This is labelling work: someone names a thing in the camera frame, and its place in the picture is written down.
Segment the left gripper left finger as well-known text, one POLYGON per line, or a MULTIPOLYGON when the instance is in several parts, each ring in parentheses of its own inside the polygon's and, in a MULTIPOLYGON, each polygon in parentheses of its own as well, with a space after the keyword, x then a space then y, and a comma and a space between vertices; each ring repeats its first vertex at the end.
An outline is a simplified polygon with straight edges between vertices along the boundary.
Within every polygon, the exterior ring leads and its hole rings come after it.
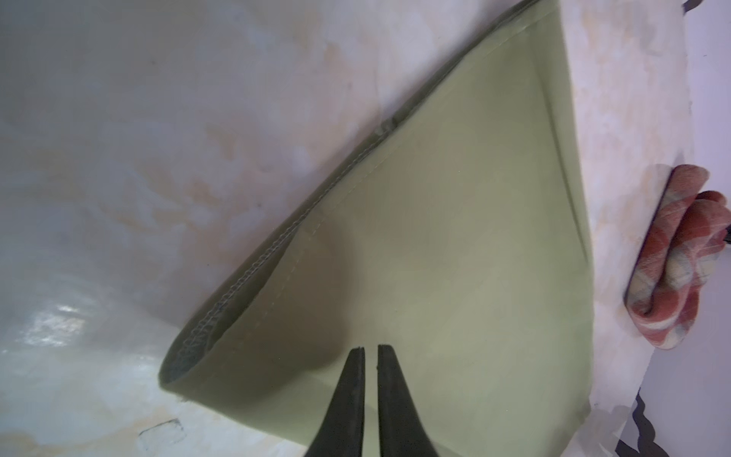
POLYGON ((348 354, 323 423, 305 457, 361 457, 364 441, 366 354, 348 354))

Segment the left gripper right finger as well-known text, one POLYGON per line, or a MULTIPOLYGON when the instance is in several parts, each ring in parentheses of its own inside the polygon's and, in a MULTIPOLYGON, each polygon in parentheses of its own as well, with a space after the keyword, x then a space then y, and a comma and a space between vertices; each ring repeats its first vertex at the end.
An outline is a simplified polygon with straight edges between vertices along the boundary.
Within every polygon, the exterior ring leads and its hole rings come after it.
POLYGON ((378 346, 377 371, 380 455, 437 457, 392 346, 378 346))

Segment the olive and white skirt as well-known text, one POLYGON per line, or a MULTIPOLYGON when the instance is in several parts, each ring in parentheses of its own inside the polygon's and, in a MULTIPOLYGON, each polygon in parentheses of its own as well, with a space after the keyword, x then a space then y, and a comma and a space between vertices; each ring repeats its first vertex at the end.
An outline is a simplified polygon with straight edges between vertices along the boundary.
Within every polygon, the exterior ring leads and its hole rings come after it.
POLYGON ((203 304, 164 390, 301 445, 394 348, 443 456, 558 456, 590 411, 591 240, 560 5, 524 1, 354 150, 203 304))

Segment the red plaid skirt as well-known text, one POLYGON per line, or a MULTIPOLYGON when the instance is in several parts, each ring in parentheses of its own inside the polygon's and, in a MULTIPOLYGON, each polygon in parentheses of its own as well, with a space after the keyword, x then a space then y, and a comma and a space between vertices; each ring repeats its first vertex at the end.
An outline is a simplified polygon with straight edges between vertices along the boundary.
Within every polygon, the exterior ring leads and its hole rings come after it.
POLYGON ((655 348, 672 350, 694 325, 700 292, 725 249, 726 198, 705 190, 709 171, 673 169, 624 297, 628 314, 655 348))

